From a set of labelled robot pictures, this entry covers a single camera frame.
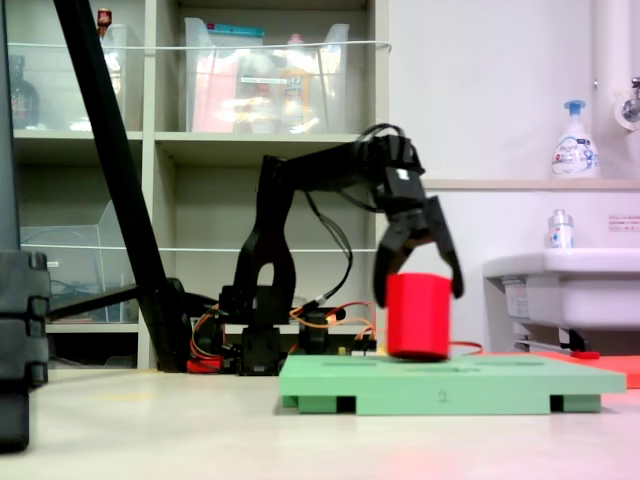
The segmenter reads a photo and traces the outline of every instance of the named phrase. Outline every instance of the white sink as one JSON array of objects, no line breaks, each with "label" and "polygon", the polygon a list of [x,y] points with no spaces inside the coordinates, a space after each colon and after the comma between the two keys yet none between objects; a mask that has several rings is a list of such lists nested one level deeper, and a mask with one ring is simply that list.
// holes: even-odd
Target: white sink
[{"label": "white sink", "polygon": [[519,321],[574,329],[640,328],[640,249],[549,249],[491,260],[483,274],[507,286],[508,300],[519,302]]}]

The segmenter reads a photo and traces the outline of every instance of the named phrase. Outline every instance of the soap dispenser bottle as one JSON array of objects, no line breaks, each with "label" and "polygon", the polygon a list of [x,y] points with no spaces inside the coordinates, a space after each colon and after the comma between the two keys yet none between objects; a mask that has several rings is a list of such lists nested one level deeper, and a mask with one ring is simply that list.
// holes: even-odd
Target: soap dispenser bottle
[{"label": "soap dispenser bottle", "polygon": [[580,110],[585,106],[582,100],[571,100],[564,104],[564,108],[569,110],[569,127],[558,140],[551,163],[554,178],[600,177],[598,150],[580,119]]}]

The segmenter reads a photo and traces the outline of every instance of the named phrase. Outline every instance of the green platform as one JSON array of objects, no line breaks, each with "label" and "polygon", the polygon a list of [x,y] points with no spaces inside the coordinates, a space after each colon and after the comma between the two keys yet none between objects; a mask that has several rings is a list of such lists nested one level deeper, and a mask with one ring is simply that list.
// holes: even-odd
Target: green platform
[{"label": "green platform", "polygon": [[283,407],[300,413],[505,415],[599,412],[625,376],[538,357],[464,356],[425,364],[391,357],[290,356]]}]

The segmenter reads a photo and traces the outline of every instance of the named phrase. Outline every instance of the shelf board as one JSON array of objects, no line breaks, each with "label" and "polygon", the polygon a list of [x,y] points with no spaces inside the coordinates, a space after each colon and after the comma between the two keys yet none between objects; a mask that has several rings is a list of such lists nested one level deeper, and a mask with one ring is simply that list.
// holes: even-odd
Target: shelf board
[{"label": "shelf board", "polygon": [[[136,165],[142,164],[142,132],[128,132]],[[92,132],[73,130],[14,130],[18,165],[97,166]]]},{"label": "shelf board", "polygon": [[[298,325],[276,325],[283,335],[297,335],[300,327]],[[364,329],[365,325],[338,325],[329,329],[330,335],[357,335]],[[225,325],[227,335],[240,335],[244,325]]]},{"label": "shelf board", "polygon": [[259,167],[264,155],[294,158],[347,142],[358,135],[258,135],[235,133],[158,132],[159,148],[177,165]]},{"label": "shelf board", "polygon": [[579,178],[572,180],[455,180],[423,178],[426,190],[487,190],[487,191],[591,191],[591,190],[640,190],[640,179]]},{"label": "shelf board", "polygon": [[138,333],[137,323],[49,323],[47,333]]},{"label": "shelf board", "polygon": [[181,7],[258,10],[364,10],[368,0],[178,0]]}]

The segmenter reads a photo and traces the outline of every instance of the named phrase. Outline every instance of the white table surface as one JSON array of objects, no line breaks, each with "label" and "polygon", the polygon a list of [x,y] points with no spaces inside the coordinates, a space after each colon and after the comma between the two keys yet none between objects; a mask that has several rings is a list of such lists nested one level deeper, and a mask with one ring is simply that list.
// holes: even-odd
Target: white table surface
[{"label": "white table surface", "polygon": [[296,415],[276,378],[54,371],[1,480],[640,479],[640,391],[601,414]]}]

